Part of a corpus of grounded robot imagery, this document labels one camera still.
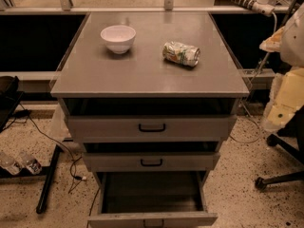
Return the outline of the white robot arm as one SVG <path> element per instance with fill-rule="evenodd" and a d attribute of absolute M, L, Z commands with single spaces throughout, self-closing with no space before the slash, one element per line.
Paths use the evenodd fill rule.
<path fill-rule="evenodd" d="M 275 75 L 263 113 L 262 127 L 277 132 L 304 105 L 304 5 L 259 48 L 278 52 L 281 61 L 291 66 L 287 73 Z"/>

